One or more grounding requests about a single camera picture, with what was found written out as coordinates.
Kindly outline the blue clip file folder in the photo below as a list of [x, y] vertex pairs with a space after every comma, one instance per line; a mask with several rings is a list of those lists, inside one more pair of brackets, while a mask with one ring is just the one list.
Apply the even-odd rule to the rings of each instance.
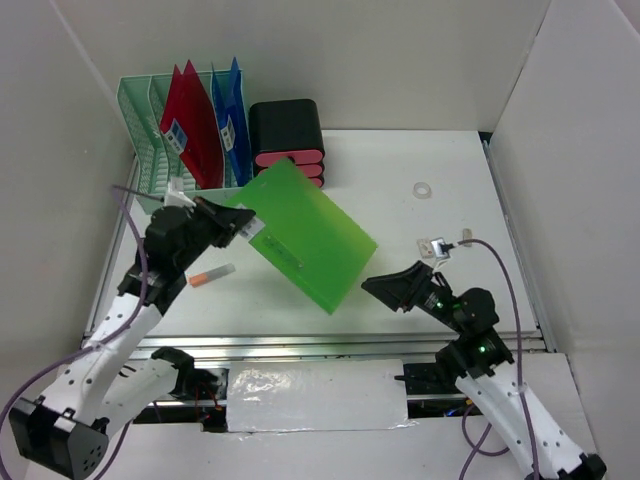
[[253, 176], [247, 110], [244, 101], [243, 71], [236, 57], [226, 72], [211, 70], [210, 93], [223, 150], [237, 186]]

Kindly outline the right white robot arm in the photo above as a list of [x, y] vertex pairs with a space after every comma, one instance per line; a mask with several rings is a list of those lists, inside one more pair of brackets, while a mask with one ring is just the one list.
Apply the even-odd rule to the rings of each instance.
[[404, 366], [397, 378], [408, 393], [435, 385], [459, 390], [500, 435], [527, 479], [604, 477], [601, 457], [576, 444], [524, 380], [519, 361], [494, 328], [499, 317], [489, 291], [471, 288], [455, 295], [444, 276], [421, 261], [371, 277], [362, 287], [391, 310], [418, 308], [458, 335], [434, 362]]

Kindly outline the green clip file folder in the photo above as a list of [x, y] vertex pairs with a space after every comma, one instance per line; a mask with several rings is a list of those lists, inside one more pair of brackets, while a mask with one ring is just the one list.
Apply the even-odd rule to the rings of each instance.
[[378, 244], [294, 164], [281, 159], [227, 201], [255, 212], [249, 244], [328, 314], [353, 288]]

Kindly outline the clear tape roll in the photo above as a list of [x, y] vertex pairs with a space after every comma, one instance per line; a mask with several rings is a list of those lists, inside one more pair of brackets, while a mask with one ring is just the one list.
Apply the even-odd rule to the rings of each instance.
[[432, 190], [428, 183], [416, 182], [412, 188], [412, 194], [417, 199], [428, 199], [432, 195]]

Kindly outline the mint green file organizer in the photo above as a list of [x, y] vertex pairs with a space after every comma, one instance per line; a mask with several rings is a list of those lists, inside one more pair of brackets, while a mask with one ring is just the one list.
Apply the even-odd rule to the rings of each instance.
[[[200, 71], [198, 75], [213, 103], [210, 93], [211, 70]], [[152, 199], [165, 193], [171, 177], [183, 179], [184, 193], [187, 196], [202, 196], [215, 203], [225, 202], [243, 187], [236, 185], [224, 151], [223, 186], [217, 189], [201, 189], [178, 155], [170, 149], [161, 133], [160, 121], [171, 79], [171, 73], [125, 76], [120, 79], [117, 89], [117, 102], [138, 161], [137, 190], [146, 195], [139, 203], [147, 214], [155, 209]]]

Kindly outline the orange grey highlighter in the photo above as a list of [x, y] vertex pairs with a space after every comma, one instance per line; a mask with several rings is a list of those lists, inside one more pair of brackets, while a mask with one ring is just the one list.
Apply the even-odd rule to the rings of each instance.
[[188, 277], [188, 284], [194, 288], [206, 285], [212, 281], [223, 278], [235, 272], [235, 266], [232, 263], [216, 267], [214, 269], [192, 275]]

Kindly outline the aluminium rail frame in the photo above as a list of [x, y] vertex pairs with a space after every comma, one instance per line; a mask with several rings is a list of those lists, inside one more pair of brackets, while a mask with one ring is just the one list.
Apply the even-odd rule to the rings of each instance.
[[[442, 268], [451, 287], [459, 293], [489, 290], [504, 341], [512, 343], [521, 329], [527, 352], [546, 350], [476, 132], [328, 130], [324, 144], [326, 194], [378, 244], [366, 276], [411, 266], [420, 256], [418, 239], [454, 243], [469, 228], [477, 244], [455, 248]], [[416, 182], [430, 185], [430, 198], [413, 196]], [[191, 270], [227, 263], [234, 273], [182, 291], [135, 359], [173, 346], [207, 362], [365, 356], [419, 361], [452, 338], [425, 313], [395, 313], [360, 287], [327, 314], [243, 239], [207, 251]]]

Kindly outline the red clip file folder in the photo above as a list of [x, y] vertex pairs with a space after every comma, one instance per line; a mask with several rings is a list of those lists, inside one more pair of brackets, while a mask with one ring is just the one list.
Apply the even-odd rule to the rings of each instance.
[[214, 106], [193, 65], [174, 66], [160, 130], [201, 189], [221, 188], [225, 158]]

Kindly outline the white foil covered panel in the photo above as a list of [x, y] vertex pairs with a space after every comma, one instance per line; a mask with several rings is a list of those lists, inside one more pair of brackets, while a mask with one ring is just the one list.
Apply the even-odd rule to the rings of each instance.
[[234, 433], [375, 431], [410, 424], [399, 360], [243, 362], [229, 371]]

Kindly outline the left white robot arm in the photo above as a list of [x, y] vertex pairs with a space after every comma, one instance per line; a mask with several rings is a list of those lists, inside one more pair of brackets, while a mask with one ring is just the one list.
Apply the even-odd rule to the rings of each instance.
[[151, 216], [105, 319], [80, 351], [54, 364], [59, 377], [35, 399], [17, 392], [4, 408], [19, 454], [68, 479], [100, 477], [109, 441], [164, 395], [195, 399], [218, 378], [186, 352], [161, 347], [139, 367], [127, 362], [186, 285], [186, 270], [210, 247], [225, 248], [250, 224], [251, 209], [202, 197]]

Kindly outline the black pink drawer unit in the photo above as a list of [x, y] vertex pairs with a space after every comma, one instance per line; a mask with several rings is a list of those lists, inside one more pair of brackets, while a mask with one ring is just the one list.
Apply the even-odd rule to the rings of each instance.
[[319, 188], [324, 186], [325, 146], [311, 99], [259, 102], [249, 109], [253, 175], [288, 159]]

